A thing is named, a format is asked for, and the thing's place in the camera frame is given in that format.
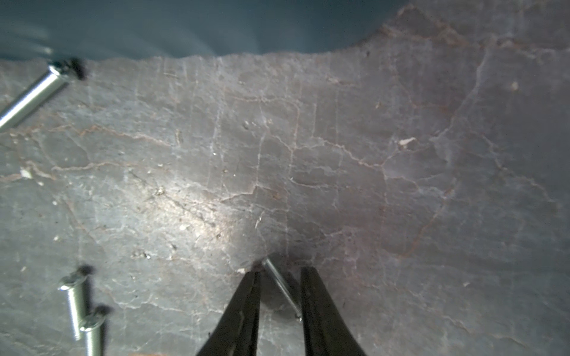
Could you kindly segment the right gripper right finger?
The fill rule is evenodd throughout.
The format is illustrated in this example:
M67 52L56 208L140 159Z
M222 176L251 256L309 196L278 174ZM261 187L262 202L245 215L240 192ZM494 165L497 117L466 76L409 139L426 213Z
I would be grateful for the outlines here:
M301 311L306 355L364 355L314 267L301 269Z

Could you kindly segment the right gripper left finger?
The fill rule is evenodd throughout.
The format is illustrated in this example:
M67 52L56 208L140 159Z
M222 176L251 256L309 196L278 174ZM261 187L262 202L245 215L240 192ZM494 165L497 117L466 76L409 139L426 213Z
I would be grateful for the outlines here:
M260 305L261 273L250 271L197 355L257 355Z

